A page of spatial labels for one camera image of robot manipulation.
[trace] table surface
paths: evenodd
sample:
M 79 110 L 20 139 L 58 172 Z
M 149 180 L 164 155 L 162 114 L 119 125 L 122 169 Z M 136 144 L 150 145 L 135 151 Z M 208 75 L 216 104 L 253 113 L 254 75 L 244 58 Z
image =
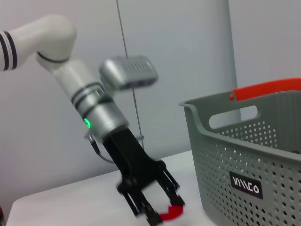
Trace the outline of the table surface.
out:
M 167 169 L 180 184 L 186 202 L 184 214 L 165 226 L 216 226 L 202 208 L 191 151 L 166 157 Z M 7 226 L 149 226 L 145 216 L 136 218 L 116 190 L 119 171 L 79 181 L 14 202 Z M 143 191 L 158 212 L 167 212 L 169 200 L 155 183 Z

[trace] cable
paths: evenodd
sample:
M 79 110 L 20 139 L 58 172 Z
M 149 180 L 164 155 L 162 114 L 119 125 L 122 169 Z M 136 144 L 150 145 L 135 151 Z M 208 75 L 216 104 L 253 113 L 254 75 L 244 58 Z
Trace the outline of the cable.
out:
M 98 148 L 98 146 L 97 146 L 96 141 L 90 141 L 90 144 L 92 145 L 92 147 L 93 147 L 95 153 L 96 153 L 99 157 L 101 157 L 104 161 L 106 161 L 106 162 L 108 162 L 108 163 L 111 163 L 111 164 L 114 163 L 114 161 L 109 160 L 109 159 L 107 159 L 107 158 L 105 158 L 105 157 L 102 156 L 102 154 L 100 153 L 100 150 L 99 150 L 99 148 Z

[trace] red clip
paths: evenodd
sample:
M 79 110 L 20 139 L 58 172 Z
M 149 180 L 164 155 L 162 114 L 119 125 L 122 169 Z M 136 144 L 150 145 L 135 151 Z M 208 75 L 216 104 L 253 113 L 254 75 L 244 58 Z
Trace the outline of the red clip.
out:
M 183 214 L 183 206 L 169 206 L 168 213 L 160 213 L 163 221 L 173 220 Z

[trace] green led light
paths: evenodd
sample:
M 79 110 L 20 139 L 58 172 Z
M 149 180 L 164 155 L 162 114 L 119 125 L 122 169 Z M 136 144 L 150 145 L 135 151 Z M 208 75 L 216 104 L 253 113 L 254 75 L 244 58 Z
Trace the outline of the green led light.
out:
M 84 119 L 85 124 L 87 125 L 88 129 L 91 128 L 91 123 L 88 119 Z

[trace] basket label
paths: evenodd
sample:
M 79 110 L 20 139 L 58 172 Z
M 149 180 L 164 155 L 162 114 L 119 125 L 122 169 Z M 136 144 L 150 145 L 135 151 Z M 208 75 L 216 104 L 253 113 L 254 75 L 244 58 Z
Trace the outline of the basket label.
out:
M 244 193 L 263 199 L 261 182 L 230 171 L 230 180 L 233 188 Z

